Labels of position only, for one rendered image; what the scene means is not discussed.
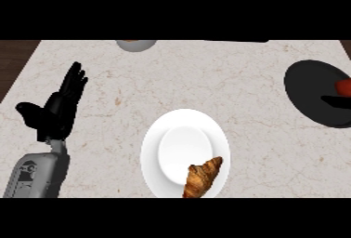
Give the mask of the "black round pan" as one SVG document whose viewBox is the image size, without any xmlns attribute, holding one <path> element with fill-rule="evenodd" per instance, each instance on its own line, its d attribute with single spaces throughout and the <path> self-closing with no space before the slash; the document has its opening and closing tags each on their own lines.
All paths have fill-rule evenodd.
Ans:
<svg viewBox="0 0 351 238">
<path fill-rule="evenodd" d="M 283 77 L 284 91 L 299 112 L 318 124 L 351 127 L 351 110 L 333 108 L 321 96 L 338 96 L 335 84 L 348 74 L 329 63 L 318 60 L 295 62 Z"/>
</svg>

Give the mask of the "brown croissant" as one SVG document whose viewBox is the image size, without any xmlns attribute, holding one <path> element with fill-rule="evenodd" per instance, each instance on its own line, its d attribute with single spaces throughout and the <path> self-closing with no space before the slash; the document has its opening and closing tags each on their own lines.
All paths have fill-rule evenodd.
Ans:
<svg viewBox="0 0 351 238">
<path fill-rule="evenodd" d="M 212 186 L 223 164 L 223 157 L 217 156 L 202 165 L 190 165 L 184 185 L 184 198 L 200 198 Z"/>
</svg>

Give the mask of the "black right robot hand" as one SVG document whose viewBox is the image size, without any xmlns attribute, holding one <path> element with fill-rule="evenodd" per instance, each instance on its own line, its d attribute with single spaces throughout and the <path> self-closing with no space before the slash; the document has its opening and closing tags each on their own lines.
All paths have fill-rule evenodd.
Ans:
<svg viewBox="0 0 351 238">
<path fill-rule="evenodd" d="M 351 110 L 351 97 L 321 96 L 321 100 L 333 107 Z"/>
</svg>

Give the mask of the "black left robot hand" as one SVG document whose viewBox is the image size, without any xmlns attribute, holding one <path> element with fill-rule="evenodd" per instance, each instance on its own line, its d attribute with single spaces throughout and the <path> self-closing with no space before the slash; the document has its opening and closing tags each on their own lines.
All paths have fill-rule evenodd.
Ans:
<svg viewBox="0 0 351 238">
<path fill-rule="evenodd" d="M 49 96 L 46 105 L 40 107 L 31 102 L 19 102 L 15 106 L 25 125 L 37 130 L 37 140 L 65 140 L 71 133 L 77 107 L 88 78 L 81 63 L 74 62 L 56 92 Z"/>
</svg>

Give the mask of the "grey round bowl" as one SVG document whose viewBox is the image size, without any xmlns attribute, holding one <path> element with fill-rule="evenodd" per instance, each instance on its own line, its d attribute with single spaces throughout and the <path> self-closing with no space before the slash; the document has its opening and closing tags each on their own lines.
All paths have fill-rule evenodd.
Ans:
<svg viewBox="0 0 351 238">
<path fill-rule="evenodd" d="M 153 45 L 156 41 L 155 40 L 118 40 L 116 45 L 119 48 L 127 52 L 143 52 L 147 50 Z"/>
</svg>

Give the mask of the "white oval plate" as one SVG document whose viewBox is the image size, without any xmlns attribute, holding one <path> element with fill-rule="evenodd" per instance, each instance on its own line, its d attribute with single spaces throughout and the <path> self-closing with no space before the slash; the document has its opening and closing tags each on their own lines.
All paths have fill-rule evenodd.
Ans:
<svg viewBox="0 0 351 238">
<path fill-rule="evenodd" d="M 165 113 L 152 124 L 143 141 L 140 163 L 146 185 L 156 197 L 180 198 L 187 168 L 214 157 L 224 161 L 205 198 L 218 195 L 230 170 L 230 148 L 214 119 L 192 109 Z"/>
</svg>

